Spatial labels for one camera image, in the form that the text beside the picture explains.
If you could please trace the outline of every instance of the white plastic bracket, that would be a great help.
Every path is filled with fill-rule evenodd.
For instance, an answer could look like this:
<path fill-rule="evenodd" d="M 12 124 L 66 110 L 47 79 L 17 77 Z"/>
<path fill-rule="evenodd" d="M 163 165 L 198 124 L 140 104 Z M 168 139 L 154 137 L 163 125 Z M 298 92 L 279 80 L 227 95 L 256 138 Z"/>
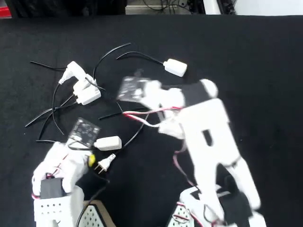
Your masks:
<path fill-rule="evenodd" d="M 84 193 L 78 186 L 68 196 L 34 200 L 36 227 L 75 227 L 83 201 Z"/>

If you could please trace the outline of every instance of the perforated white plastic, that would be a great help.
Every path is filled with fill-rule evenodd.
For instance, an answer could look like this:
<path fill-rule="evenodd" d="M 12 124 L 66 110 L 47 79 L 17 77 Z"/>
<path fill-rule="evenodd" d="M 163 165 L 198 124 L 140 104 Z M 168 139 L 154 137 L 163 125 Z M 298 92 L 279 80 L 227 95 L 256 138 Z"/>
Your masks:
<path fill-rule="evenodd" d="M 106 227 L 93 205 L 89 205 L 84 212 L 79 227 Z"/>
<path fill-rule="evenodd" d="M 37 227 L 75 227 L 83 208 L 84 193 L 75 186 L 73 193 L 52 199 L 34 200 L 34 216 Z"/>
<path fill-rule="evenodd" d="M 177 205 L 175 211 L 171 215 L 171 219 L 167 227 L 194 227 L 194 219 L 190 216 L 189 211 Z"/>

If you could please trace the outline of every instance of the white power adapter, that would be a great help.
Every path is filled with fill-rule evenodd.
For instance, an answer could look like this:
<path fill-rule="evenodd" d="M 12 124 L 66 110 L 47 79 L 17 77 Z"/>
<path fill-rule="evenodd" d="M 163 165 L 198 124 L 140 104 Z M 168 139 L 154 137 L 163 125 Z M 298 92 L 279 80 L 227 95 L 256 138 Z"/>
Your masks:
<path fill-rule="evenodd" d="M 177 75 L 178 77 L 183 77 L 186 72 L 187 65 L 183 62 L 177 61 L 175 59 L 168 59 L 163 63 L 164 69 L 167 72 Z"/>
<path fill-rule="evenodd" d="M 94 147 L 102 151 L 121 149 L 122 141 L 118 136 L 104 137 L 97 139 Z"/>
<path fill-rule="evenodd" d="M 100 97 L 101 92 L 99 91 L 99 89 L 95 86 L 90 85 L 78 93 L 78 98 L 76 101 L 79 104 L 81 103 L 82 105 L 86 105 Z"/>

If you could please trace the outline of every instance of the black fabric surface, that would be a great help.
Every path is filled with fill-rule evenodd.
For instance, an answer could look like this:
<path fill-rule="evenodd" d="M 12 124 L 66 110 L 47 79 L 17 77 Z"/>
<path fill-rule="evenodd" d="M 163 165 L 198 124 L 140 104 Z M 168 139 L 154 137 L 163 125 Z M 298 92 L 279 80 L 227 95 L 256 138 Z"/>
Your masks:
<path fill-rule="evenodd" d="M 95 19 L 0 20 L 0 225 L 34 226 L 31 176 L 50 145 L 36 144 L 41 123 L 24 125 L 51 105 L 58 72 L 29 64 L 65 66 L 74 60 L 92 72 L 100 56 L 118 45 L 132 46 L 110 55 L 97 71 L 97 81 L 114 96 L 124 76 L 142 76 L 163 84 L 192 83 L 207 78 L 219 88 L 242 156 L 257 186 L 267 226 L 300 226 L 303 149 L 303 17 L 116 16 Z M 188 64 L 184 78 L 152 62 L 128 58 L 139 50 L 161 61 Z M 70 95 L 73 81 L 58 90 L 59 103 Z M 138 105 L 123 103 L 124 109 Z M 102 99 L 62 111 L 59 122 L 68 133 L 78 117 L 100 126 L 101 136 L 126 141 L 140 124 L 117 116 L 115 104 Z M 53 123 L 43 139 L 65 141 Z M 117 226 L 163 227 L 188 184 L 173 166 L 181 142 L 144 128 L 121 152 L 107 176 L 111 183 L 99 197 Z M 181 165 L 192 173 L 188 154 Z M 79 185 L 86 199 L 101 186 L 94 175 Z"/>

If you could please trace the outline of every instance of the white plug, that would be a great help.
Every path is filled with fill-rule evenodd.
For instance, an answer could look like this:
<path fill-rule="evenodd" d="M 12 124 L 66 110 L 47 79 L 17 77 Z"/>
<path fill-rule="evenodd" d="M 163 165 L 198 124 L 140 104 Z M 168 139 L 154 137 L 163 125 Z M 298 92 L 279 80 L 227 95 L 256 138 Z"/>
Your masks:
<path fill-rule="evenodd" d="M 163 63 L 164 69 L 167 72 L 177 75 L 178 77 L 183 77 L 186 72 L 187 65 L 183 62 L 177 61 L 175 59 L 168 59 Z"/>
<path fill-rule="evenodd" d="M 89 104 L 96 99 L 101 97 L 101 92 L 99 89 L 93 85 L 88 86 L 84 90 L 78 93 L 77 103 L 81 103 L 82 105 Z"/>
<path fill-rule="evenodd" d="M 97 81 L 95 79 L 93 79 L 93 77 L 91 77 L 89 74 L 86 74 L 85 76 L 88 80 L 90 80 L 90 82 L 92 82 L 93 84 L 97 84 Z M 89 87 L 91 84 L 85 79 L 85 80 L 79 80 L 77 83 L 75 83 L 75 85 L 72 87 L 74 89 L 74 95 L 78 96 L 78 94 L 83 91 L 84 89 L 86 89 L 87 87 Z"/>
<path fill-rule="evenodd" d="M 83 68 L 74 61 L 67 65 L 62 78 L 59 80 L 59 84 L 63 84 L 66 80 L 72 77 L 76 77 L 78 80 L 85 80 L 86 77 L 86 73 Z"/>
<path fill-rule="evenodd" d="M 94 143 L 94 147 L 103 151 L 117 150 L 117 149 L 121 149 L 122 141 L 118 136 L 104 137 L 97 139 L 96 142 Z"/>
<path fill-rule="evenodd" d="M 98 174 L 102 173 L 103 171 L 107 171 L 110 164 L 112 163 L 112 161 L 115 159 L 116 155 L 115 154 L 111 154 L 110 156 L 108 156 L 105 159 L 102 159 L 101 161 L 98 162 L 97 167 L 95 168 L 95 170 L 100 167 L 101 170 Z"/>

